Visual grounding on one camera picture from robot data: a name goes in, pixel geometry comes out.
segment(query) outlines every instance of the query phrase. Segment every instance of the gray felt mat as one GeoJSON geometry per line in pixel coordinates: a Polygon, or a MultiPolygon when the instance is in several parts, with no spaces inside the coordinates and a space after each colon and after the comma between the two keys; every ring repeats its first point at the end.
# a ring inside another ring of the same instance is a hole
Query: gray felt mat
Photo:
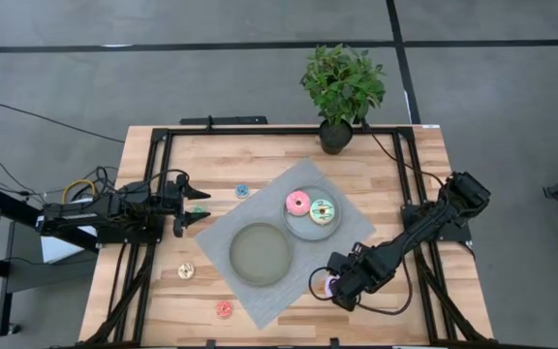
{"type": "Polygon", "coordinates": [[[275,178],[238,207],[230,211],[196,236],[201,249],[226,280],[233,293],[258,329],[267,326],[284,309],[303,295],[309,274],[326,265],[331,252],[348,253],[356,241],[363,241],[374,232],[367,218],[325,178],[308,159],[302,160],[275,178]],[[329,238],[306,241],[290,233],[283,218],[283,204],[295,189],[316,185],[333,194],[341,206],[341,222],[329,238]],[[243,227],[256,222],[272,224],[290,240],[294,256],[288,273],[276,283],[252,286],[242,281],[230,264],[230,244],[243,227]]]}

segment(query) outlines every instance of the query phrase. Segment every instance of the black plant pot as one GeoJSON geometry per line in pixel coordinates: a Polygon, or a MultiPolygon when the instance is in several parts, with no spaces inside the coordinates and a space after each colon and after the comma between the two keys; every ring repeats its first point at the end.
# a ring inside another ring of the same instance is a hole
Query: black plant pot
{"type": "Polygon", "coordinates": [[[326,154],[339,154],[353,138],[353,127],[346,120],[341,120],[339,125],[331,125],[325,120],[320,125],[320,143],[326,154]]]}

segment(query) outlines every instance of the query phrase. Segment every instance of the pink donut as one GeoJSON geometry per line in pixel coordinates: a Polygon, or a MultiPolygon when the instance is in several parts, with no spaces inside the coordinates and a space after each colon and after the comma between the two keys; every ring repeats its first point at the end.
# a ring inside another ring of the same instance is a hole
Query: pink donut
{"type": "Polygon", "coordinates": [[[288,199],[286,199],[286,208],[290,214],[307,214],[309,213],[309,207],[311,207],[309,195],[303,191],[296,190],[288,195],[288,199]]]}

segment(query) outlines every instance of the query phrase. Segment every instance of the wooden table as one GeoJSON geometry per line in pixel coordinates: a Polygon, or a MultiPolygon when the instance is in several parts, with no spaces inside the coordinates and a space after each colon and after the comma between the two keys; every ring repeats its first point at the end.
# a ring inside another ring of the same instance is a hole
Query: wooden table
{"type": "MultiPolygon", "coordinates": [[[[143,178],[152,128],[129,129],[118,186],[143,178]]],[[[450,163],[441,130],[415,126],[415,135],[422,169],[440,177],[447,176],[450,163]]],[[[393,153],[390,136],[379,135],[378,139],[393,153]]],[[[404,144],[403,148],[409,162],[408,147],[404,144]]],[[[416,294],[403,314],[392,317],[360,308],[347,312],[330,301],[316,301],[303,290],[300,299],[260,331],[196,244],[193,239],[196,234],[241,202],[234,194],[236,184],[246,183],[255,192],[306,156],[374,224],[376,233],[366,243],[377,244],[402,232],[399,208],[403,199],[397,165],[369,136],[355,136],[336,156],[325,155],[315,136],[176,136],[170,168],[188,172],[193,187],[212,195],[211,199],[193,201],[187,206],[189,210],[193,206],[202,206],[212,212],[212,216],[191,226],[184,238],[173,236],[172,220],[168,220],[152,271],[143,346],[204,345],[207,339],[216,339],[217,345],[328,345],[330,337],[339,337],[342,345],[428,343],[412,254],[407,262],[416,294]],[[177,268],[185,262],[196,267],[191,280],[181,280],[177,275],[177,268]],[[232,317],[222,320],[216,316],[217,301],[232,303],[232,317]]],[[[155,164],[155,173],[159,164],[160,161],[155,164]]],[[[409,174],[413,185],[411,191],[416,195],[413,174],[411,171],[409,174]]],[[[174,179],[175,175],[170,174],[169,179],[174,179]]],[[[428,198],[436,198],[438,184],[430,177],[425,178],[425,184],[428,198]]],[[[449,295],[479,332],[492,336],[473,258],[457,243],[444,242],[439,246],[449,295]]],[[[119,250],[120,245],[110,245],[100,252],[79,335],[81,340],[93,334],[107,316],[119,250]]],[[[120,284],[124,279],[126,259],[121,267],[120,284]]],[[[319,292],[323,290],[322,285],[317,288],[319,292]]],[[[362,302],[391,309],[401,306],[406,297],[406,277],[403,272],[398,272],[379,293],[363,296],[362,302]]],[[[438,334],[444,337],[440,306],[433,294],[432,300],[438,334]]],[[[133,301],[125,339],[132,337],[136,310],[136,301],[133,301]]]]}

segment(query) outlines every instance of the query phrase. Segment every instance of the gray bowl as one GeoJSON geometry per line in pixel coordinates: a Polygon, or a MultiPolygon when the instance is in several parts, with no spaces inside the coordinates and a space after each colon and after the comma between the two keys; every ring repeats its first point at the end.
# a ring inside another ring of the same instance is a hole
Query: gray bowl
{"type": "Polygon", "coordinates": [[[331,202],[333,206],[335,206],[335,217],[328,224],[319,225],[311,219],[309,213],[301,216],[290,214],[285,205],[286,199],[288,199],[288,195],[290,195],[288,194],[283,201],[283,217],[286,226],[292,234],[305,240],[316,241],[328,238],[335,233],[337,227],[339,227],[339,221],[342,214],[341,206],[339,205],[337,199],[335,199],[335,197],[325,189],[315,185],[303,186],[293,191],[296,190],[301,190],[307,193],[312,203],[320,199],[331,202]]]}
{"type": "Polygon", "coordinates": [[[288,272],[292,253],[290,241],[281,230],[267,223],[253,223],[233,237],[230,263],[245,282],[267,286],[288,272]]]}

